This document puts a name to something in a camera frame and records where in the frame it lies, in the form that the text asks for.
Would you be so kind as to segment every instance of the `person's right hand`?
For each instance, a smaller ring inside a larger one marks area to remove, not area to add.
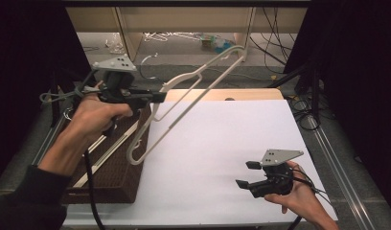
[[[297,163],[292,161],[287,163],[292,169],[301,171]],[[293,175],[300,179],[306,179],[297,171],[293,171]],[[325,211],[314,192],[304,183],[294,181],[293,188],[288,195],[271,194],[265,195],[264,199],[282,205],[282,213],[285,214],[289,209],[317,226],[318,229],[338,229],[335,221]]]

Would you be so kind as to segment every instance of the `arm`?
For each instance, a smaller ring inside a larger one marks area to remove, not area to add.
[[[41,163],[28,168],[13,193],[0,196],[0,229],[59,229],[67,214],[59,201],[81,156],[110,127],[111,119],[121,115],[132,115],[127,104],[85,96]]]
[[[289,161],[293,169],[299,169],[299,165]],[[306,179],[299,172],[294,172],[294,177]],[[293,182],[293,189],[288,195],[265,195],[264,199],[282,205],[282,213],[288,209],[306,221],[312,223],[319,230],[337,230],[335,221],[328,215],[311,188],[298,181]]]

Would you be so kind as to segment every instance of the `gray carpet floor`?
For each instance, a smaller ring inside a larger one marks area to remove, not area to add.
[[[98,49],[92,50],[86,48],[88,60],[101,61],[115,57],[111,55],[104,47],[104,41],[109,37],[109,34],[79,34],[80,41],[84,47],[95,47]],[[222,34],[222,37],[232,37],[228,34]],[[267,42],[261,34],[253,34],[255,41],[262,47],[265,47]],[[289,34],[282,34],[282,44],[292,48],[293,39]],[[268,51],[277,58],[285,58],[277,46],[268,45]],[[149,55],[158,53],[158,57],[150,58],[147,63],[142,66],[143,76],[158,77],[162,81],[168,81],[182,73],[194,71],[197,66],[205,63],[217,53],[214,50],[205,50],[199,43],[190,39],[179,37],[169,37],[167,42],[142,42],[138,51],[137,58],[132,61],[135,65],[140,65],[141,60]],[[215,76],[219,75],[220,71],[225,69],[227,63],[222,63],[212,67],[205,72],[205,83],[199,87],[205,87],[211,82]],[[283,65],[271,57],[265,57],[264,53],[257,49],[254,44],[250,44],[248,48],[248,57],[246,62],[236,68],[231,76],[228,76],[220,83],[217,88],[264,88],[273,82],[273,79],[279,79],[283,75],[274,73],[282,72]],[[136,77],[135,85],[142,88],[158,89],[161,84],[157,80],[145,80],[139,73],[134,73]],[[294,96],[294,86],[298,78],[290,80],[280,87],[283,95]],[[180,84],[179,88],[186,88],[189,84]],[[310,95],[304,95],[300,99],[310,100]],[[333,151],[345,169],[347,176],[352,182],[361,202],[364,204],[370,219],[373,222],[375,229],[391,230],[391,210],[380,194],[378,187],[373,182],[372,178],[366,169],[358,163],[354,157],[354,152],[349,140],[347,139],[343,129],[333,116],[333,112],[327,106],[325,97],[321,97],[321,128],[324,130],[326,137],[333,147]],[[24,148],[17,153],[12,162],[8,165],[7,170],[0,180],[0,190],[11,190],[17,186],[26,169],[25,162],[32,162],[35,158],[35,153],[39,150],[42,140],[49,130],[51,123],[50,106],[42,106],[41,113],[35,120],[35,126],[30,130],[31,135],[25,140]],[[340,229],[359,230],[360,225],[354,216],[352,208],[347,202],[347,198],[343,194],[338,181],[335,179],[334,173],[327,161],[324,150],[315,138],[315,131],[305,130],[300,126],[300,131],[303,139],[312,154],[314,165],[320,175],[320,178],[325,186],[326,192],[331,200],[331,203],[338,214],[338,225]],[[232,229],[255,229],[255,228],[232,228]],[[287,225],[265,226],[261,229],[288,229]],[[313,226],[307,223],[300,223],[296,229],[314,229]]]

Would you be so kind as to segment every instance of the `white plastic hanger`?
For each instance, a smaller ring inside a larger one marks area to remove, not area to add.
[[[150,147],[148,147],[147,151],[139,158],[139,159],[134,159],[133,158],[133,151],[139,147],[141,144],[141,138],[143,134],[145,133],[146,129],[149,127],[151,121],[156,121],[159,122],[161,121],[172,109],[180,103],[183,98],[190,93],[201,81],[202,81],[202,75],[201,73],[206,70],[209,66],[212,66],[216,64],[218,61],[228,58],[229,55],[231,55],[234,52],[241,52],[241,56],[231,65],[226,69],[214,82],[212,82],[202,93],[172,122],[168,129],[159,137],[159,139]],[[190,111],[198,103],[198,101],[201,100],[204,95],[206,95],[211,89],[213,89],[221,80],[223,80],[236,66],[238,66],[242,60],[244,59],[244,48],[242,46],[233,46],[231,48],[228,48],[227,50],[223,51],[221,54],[217,55],[201,67],[199,67],[197,70],[191,73],[186,73],[182,74],[179,76],[174,77],[173,79],[169,80],[167,83],[163,84],[163,87],[160,89],[160,92],[168,92],[172,88],[174,88],[176,85],[179,83],[192,79],[194,77],[198,77],[198,80],[186,91],[186,93],[159,119],[155,118],[155,115],[157,113],[157,110],[159,108],[160,103],[154,103],[153,104],[153,109],[151,111],[151,114],[149,115],[148,119],[146,122],[143,124],[143,126],[138,130],[136,133],[132,143],[129,145],[129,147],[126,150],[126,159],[128,162],[132,165],[139,165],[145,160],[145,157],[157,146],[157,144],[162,141],[162,139],[169,133],[172,128],[187,114],[187,112]]]

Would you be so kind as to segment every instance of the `floor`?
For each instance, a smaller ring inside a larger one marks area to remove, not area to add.
[[[185,35],[195,37],[199,34],[194,33]],[[209,35],[218,35],[228,41],[234,40],[231,34],[210,33]],[[265,38],[269,39],[270,34],[253,34],[252,38],[256,44],[274,57],[265,55],[257,45],[251,42],[247,50],[248,56],[246,61],[234,70],[233,75],[228,76],[217,87],[267,87],[273,81],[281,78],[283,74],[280,73],[282,72],[284,65],[281,64],[279,60],[282,62],[287,60],[287,54],[289,54],[296,36],[297,34],[280,34],[279,38],[282,46],[286,47],[282,51],[279,47],[279,41],[274,37],[271,38],[271,42],[274,44],[267,43]],[[116,54],[110,54],[109,48],[105,45],[110,44],[114,38],[113,34],[79,34],[79,38],[90,63],[118,56]],[[142,74],[135,73],[135,77],[137,77],[138,80],[136,84],[138,84],[138,86],[160,87],[161,85],[157,80],[146,80],[145,78],[157,77],[162,81],[169,80],[178,74],[195,70],[197,66],[205,63],[218,54],[214,47],[203,47],[200,41],[191,38],[169,35],[165,36],[164,39],[166,41],[155,39],[142,41],[138,50],[138,55],[136,59],[132,61],[137,67],[140,66],[142,70]],[[225,66],[234,58],[236,57],[231,56],[219,65],[211,68],[209,75],[212,77],[215,76],[217,72],[225,69]],[[280,87],[280,90],[285,97],[295,96],[293,88],[297,81],[298,79],[296,78]],[[302,95],[298,98],[300,101],[290,101],[290,109],[294,111],[294,109],[303,109],[305,106],[310,106],[310,99],[310,94]],[[304,119],[299,126],[331,203],[338,213],[338,225],[340,229],[391,230],[391,210],[366,169],[355,160],[356,154],[338,124],[338,121],[334,118],[333,112],[327,107],[326,97],[324,96],[321,97],[320,107],[322,108],[320,116],[321,126],[318,130],[307,130],[307,127],[313,125],[313,120],[310,119],[310,117]],[[46,111],[46,113],[44,113],[45,110],[42,111],[42,115],[39,118],[36,118],[37,124],[41,124],[45,120],[47,121],[50,115],[50,111]],[[36,126],[31,133],[34,135],[31,135],[31,138],[28,139],[26,143],[31,143],[35,141],[35,139],[41,140],[47,133],[47,129],[42,126]],[[33,159],[29,152],[36,152],[38,145],[27,146],[28,148],[25,148],[24,150],[27,153],[19,152],[14,157],[15,162],[22,162],[25,161],[25,159],[31,161]],[[335,171],[342,171],[342,176],[338,175]],[[20,174],[21,172],[8,170],[8,172],[3,175],[4,179],[2,180],[5,180],[5,178],[8,180],[8,178],[11,177],[19,177]],[[10,185],[1,183],[0,189],[5,190],[5,188],[14,187],[16,183],[18,183],[16,180],[13,180]],[[364,207],[364,209],[362,209],[364,211],[357,211],[356,207]],[[261,227],[263,230],[287,228],[287,225]],[[302,222],[296,229],[314,229],[314,227]]]

